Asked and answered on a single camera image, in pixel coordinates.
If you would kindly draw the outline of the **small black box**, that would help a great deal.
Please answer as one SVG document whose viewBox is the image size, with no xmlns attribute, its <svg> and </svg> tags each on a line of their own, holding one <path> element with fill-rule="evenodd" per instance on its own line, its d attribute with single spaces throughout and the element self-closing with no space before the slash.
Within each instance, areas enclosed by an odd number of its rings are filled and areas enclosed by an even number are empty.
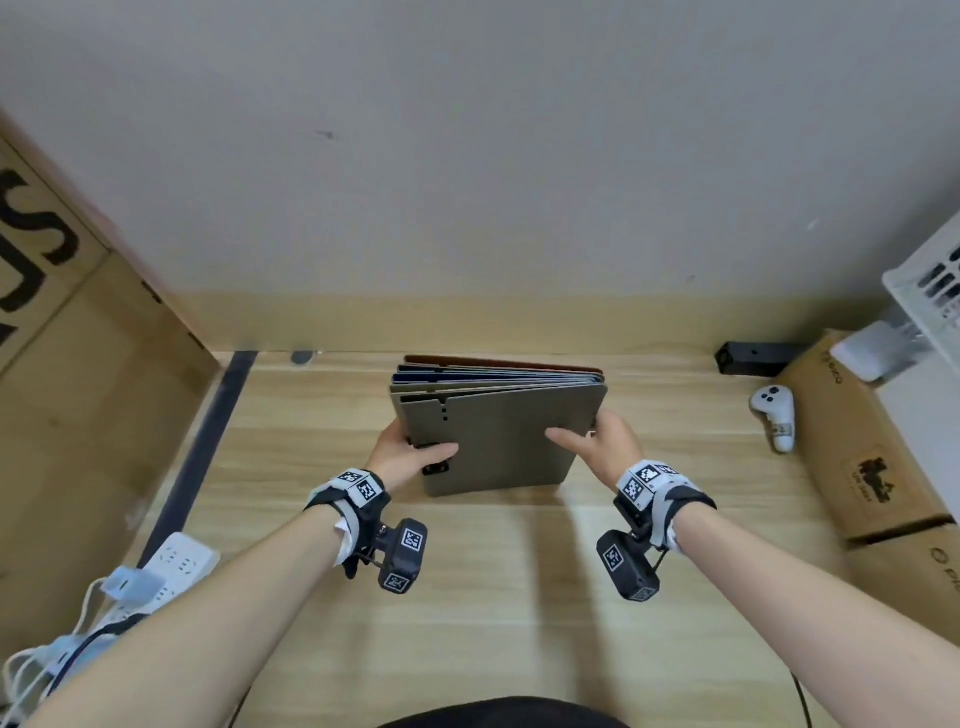
<svg viewBox="0 0 960 728">
<path fill-rule="evenodd" d="M 723 376 L 774 379 L 809 348 L 808 344 L 726 342 L 713 358 Z"/>
</svg>

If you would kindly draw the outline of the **large printed cardboard box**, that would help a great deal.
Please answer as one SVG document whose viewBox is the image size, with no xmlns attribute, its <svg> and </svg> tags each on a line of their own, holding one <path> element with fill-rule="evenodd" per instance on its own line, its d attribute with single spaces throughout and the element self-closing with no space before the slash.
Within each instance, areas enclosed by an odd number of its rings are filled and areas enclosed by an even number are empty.
<svg viewBox="0 0 960 728">
<path fill-rule="evenodd" d="M 220 369 L 0 111 L 0 664 L 74 627 Z"/>
</svg>

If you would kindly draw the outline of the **person's right hand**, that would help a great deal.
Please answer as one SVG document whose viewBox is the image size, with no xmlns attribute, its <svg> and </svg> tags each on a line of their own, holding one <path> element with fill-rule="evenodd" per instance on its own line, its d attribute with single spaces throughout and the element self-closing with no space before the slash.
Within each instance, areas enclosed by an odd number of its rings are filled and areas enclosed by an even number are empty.
<svg viewBox="0 0 960 728">
<path fill-rule="evenodd" d="M 644 459 L 642 444 L 628 422 L 609 408 L 601 408 L 595 418 L 593 452 L 572 452 L 611 492 L 618 491 L 624 474 Z"/>
</svg>

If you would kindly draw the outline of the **white power strip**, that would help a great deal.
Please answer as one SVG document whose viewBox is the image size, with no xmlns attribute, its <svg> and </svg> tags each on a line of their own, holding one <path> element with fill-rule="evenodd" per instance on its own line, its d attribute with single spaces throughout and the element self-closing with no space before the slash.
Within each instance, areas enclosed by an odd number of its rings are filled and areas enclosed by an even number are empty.
<svg viewBox="0 0 960 728">
<path fill-rule="evenodd" d="M 182 532 L 171 534 L 142 567 L 162 584 L 142 610 L 154 612 L 185 594 L 219 565 L 221 553 Z"/>
</svg>

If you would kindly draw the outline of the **white charger block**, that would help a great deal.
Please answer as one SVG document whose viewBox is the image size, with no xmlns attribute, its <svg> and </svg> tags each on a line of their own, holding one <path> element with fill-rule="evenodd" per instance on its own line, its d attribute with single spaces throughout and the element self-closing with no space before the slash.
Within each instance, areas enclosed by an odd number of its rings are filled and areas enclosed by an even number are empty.
<svg viewBox="0 0 960 728">
<path fill-rule="evenodd" d="M 829 353 L 860 381 L 877 383 L 912 367 L 929 349 L 913 324 L 875 321 L 831 346 Z"/>
</svg>

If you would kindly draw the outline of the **left wristband with marker tags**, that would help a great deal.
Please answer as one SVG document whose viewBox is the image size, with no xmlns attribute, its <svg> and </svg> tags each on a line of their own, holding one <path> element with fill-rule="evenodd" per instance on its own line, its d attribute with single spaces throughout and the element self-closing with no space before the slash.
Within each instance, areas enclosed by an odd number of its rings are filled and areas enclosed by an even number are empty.
<svg viewBox="0 0 960 728">
<path fill-rule="evenodd" d="M 334 531 L 340 537 L 335 565 L 353 580 L 361 564 L 369 564 L 378 549 L 380 537 L 387 532 L 383 510 L 391 496 L 374 472 L 348 468 L 314 488 L 304 510 L 327 509 L 336 513 Z"/>
</svg>

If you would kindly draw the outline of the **person's black clothing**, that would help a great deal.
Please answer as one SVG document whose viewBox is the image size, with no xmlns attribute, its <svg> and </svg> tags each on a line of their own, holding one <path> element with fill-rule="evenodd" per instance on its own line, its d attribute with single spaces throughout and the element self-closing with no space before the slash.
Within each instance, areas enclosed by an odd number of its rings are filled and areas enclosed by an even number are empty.
<svg viewBox="0 0 960 728">
<path fill-rule="evenodd" d="M 600 710 L 569 701 L 509 696 L 426 710 L 377 728 L 630 728 Z"/>
</svg>

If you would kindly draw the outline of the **person's left hand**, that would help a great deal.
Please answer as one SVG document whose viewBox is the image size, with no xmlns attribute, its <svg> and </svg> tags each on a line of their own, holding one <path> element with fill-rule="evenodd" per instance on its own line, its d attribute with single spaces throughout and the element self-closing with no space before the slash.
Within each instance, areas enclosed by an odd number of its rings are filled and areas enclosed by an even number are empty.
<svg viewBox="0 0 960 728">
<path fill-rule="evenodd" d="M 380 433 L 363 470 L 378 477 L 382 487 L 392 493 L 420 475 L 425 467 L 412 467 L 410 452 L 414 446 L 407 442 L 399 419 L 395 418 Z"/>
</svg>

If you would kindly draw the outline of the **right wristband with marker tags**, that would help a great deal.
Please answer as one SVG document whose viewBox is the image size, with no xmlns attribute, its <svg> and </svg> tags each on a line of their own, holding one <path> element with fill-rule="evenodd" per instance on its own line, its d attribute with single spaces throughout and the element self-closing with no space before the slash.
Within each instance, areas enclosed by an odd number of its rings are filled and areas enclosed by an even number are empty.
<svg viewBox="0 0 960 728">
<path fill-rule="evenodd" d="M 616 484 L 614 506 L 631 528 L 649 528 L 646 540 L 660 552 L 682 553 L 673 521 L 681 509 L 715 501 L 689 478 L 665 462 L 641 460 L 628 467 Z"/>
</svg>

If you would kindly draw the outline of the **plain cardboard box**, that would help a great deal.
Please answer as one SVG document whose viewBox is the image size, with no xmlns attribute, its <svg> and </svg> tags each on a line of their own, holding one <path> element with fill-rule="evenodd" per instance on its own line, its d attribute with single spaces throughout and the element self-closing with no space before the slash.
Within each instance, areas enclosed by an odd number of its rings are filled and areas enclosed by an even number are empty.
<svg viewBox="0 0 960 728">
<path fill-rule="evenodd" d="M 943 525 L 846 553 L 853 583 L 960 647 L 960 526 Z"/>
</svg>

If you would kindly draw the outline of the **dark strip on table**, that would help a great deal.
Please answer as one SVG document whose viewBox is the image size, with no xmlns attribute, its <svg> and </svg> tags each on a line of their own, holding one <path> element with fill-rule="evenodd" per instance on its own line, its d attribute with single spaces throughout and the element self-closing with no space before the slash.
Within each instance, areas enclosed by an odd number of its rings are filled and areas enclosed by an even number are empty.
<svg viewBox="0 0 960 728">
<path fill-rule="evenodd" d="M 169 536 L 183 531 L 258 354 L 255 349 L 237 350 L 230 359 L 141 552 L 138 568 L 146 567 Z"/>
</svg>

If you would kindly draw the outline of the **person's right forearm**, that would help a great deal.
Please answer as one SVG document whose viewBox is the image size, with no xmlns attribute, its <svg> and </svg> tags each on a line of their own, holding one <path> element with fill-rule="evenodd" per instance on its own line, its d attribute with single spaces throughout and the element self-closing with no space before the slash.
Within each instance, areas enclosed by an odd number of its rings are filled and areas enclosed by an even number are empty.
<svg viewBox="0 0 960 728">
<path fill-rule="evenodd" d="M 960 728 L 960 647 L 702 503 L 680 551 L 844 728 Z"/>
</svg>

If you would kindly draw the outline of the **white handheld controller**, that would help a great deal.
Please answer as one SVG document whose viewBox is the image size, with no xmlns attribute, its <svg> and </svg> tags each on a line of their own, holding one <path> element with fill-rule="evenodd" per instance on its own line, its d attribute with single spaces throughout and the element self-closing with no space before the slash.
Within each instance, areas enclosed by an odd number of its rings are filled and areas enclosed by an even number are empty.
<svg viewBox="0 0 960 728">
<path fill-rule="evenodd" d="M 783 384 L 764 386 L 751 395 L 750 409 L 768 420 L 775 451 L 784 455 L 793 452 L 796 412 L 792 391 Z"/>
</svg>

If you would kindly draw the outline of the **white plastic basket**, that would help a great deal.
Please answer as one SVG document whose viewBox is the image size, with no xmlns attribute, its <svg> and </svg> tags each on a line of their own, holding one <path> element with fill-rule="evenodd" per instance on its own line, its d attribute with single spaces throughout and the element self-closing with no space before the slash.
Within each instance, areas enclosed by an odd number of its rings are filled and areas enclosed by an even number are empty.
<svg viewBox="0 0 960 728">
<path fill-rule="evenodd" d="M 931 343 L 960 347 L 960 212 L 881 280 Z"/>
</svg>

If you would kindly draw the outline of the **translucent blue plug adapter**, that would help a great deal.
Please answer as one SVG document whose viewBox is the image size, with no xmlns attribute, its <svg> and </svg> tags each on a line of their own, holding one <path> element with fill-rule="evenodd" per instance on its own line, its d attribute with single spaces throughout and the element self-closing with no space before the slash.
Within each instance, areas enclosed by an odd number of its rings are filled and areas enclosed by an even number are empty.
<svg viewBox="0 0 960 728">
<path fill-rule="evenodd" d="M 148 570 L 119 565 L 101 580 L 99 591 L 121 605 L 140 607 L 151 602 L 164 587 L 165 579 Z"/>
</svg>

